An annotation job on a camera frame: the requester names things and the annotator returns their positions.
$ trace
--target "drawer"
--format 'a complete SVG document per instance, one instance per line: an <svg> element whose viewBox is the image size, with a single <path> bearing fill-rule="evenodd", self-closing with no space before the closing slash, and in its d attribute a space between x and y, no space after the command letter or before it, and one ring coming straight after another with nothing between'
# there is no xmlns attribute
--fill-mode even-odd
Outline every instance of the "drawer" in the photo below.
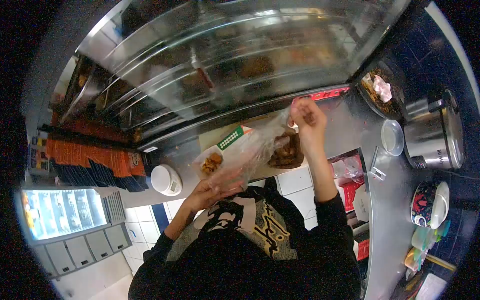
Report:
<svg viewBox="0 0 480 300"><path fill-rule="evenodd" d="M88 246L92 250L96 261L102 260L113 254L112 248L108 244L107 237L103 230L85 235Z"/></svg>
<svg viewBox="0 0 480 300"><path fill-rule="evenodd" d="M70 259L63 241L47 244L45 247L59 275L75 270L75 265Z"/></svg>
<svg viewBox="0 0 480 300"><path fill-rule="evenodd" d="M47 276L48 277L56 276L57 271L55 271L52 261L48 257L48 253L47 253L47 250L45 249L45 246L44 245L37 246L34 248L34 251L36 253L38 260L42 264Z"/></svg>
<svg viewBox="0 0 480 300"><path fill-rule="evenodd" d="M77 268L93 263L93 257L88 249L84 236L66 240L65 244Z"/></svg>
<svg viewBox="0 0 480 300"><path fill-rule="evenodd" d="M105 229L105 233L110 245L112 246L113 252L118 252L128 247L121 224Z"/></svg>

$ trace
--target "refrigerator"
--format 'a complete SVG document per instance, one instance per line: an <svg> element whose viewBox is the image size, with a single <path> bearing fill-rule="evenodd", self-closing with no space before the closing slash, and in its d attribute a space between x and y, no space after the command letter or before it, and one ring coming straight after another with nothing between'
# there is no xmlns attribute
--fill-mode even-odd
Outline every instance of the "refrigerator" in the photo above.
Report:
<svg viewBox="0 0 480 300"><path fill-rule="evenodd" d="M107 224L94 189L22 190L22 209L32 240L47 240Z"/></svg>

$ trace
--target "sleeve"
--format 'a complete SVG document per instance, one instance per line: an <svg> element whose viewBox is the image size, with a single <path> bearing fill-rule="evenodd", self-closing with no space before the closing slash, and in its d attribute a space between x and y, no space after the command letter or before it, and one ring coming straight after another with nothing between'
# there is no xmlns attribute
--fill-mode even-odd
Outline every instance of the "sleeve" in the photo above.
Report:
<svg viewBox="0 0 480 300"><path fill-rule="evenodd" d="M325 203L315 201L318 226L309 232L314 291L332 299L360 297L360 271L353 252L353 231L340 194Z"/></svg>
<svg viewBox="0 0 480 300"><path fill-rule="evenodd" d="M165 279L168 267L166 258L173 243L174 240L162 233L155 246L143 253L144 263L138 268L130 284L129 300L152 298L152 295L155 294L153 291Z"/></svg>

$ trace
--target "rice cooker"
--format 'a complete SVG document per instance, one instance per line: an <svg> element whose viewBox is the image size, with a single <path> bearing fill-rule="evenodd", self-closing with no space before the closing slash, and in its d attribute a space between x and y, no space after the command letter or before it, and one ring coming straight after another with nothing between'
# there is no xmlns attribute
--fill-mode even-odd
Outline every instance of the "rice cooker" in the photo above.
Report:
<svg viewBox="0 0 480 300"><path fill-rule="evenodd" d="M414 168L458 169L464 162L462 120L448 89L406 106L405 154Z"/></svg>

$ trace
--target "glass display case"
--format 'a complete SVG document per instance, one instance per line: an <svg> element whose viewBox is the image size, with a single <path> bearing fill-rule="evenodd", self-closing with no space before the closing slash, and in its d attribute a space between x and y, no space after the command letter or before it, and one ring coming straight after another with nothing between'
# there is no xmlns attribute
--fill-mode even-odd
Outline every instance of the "glass display case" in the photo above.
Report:
<svg viewBox="0 0 480 300"><path fill-rule="evenodd" d="M93 189L23 190L22 208L33 240L46 240L107 224Z"/></svg>
<svg viewBox="0 0 480 300"><path fill-rule="evenodd" d="M344 84L409 2L124 0L78 46L84 59L59 114L142 144L193 120Z"/></svg>

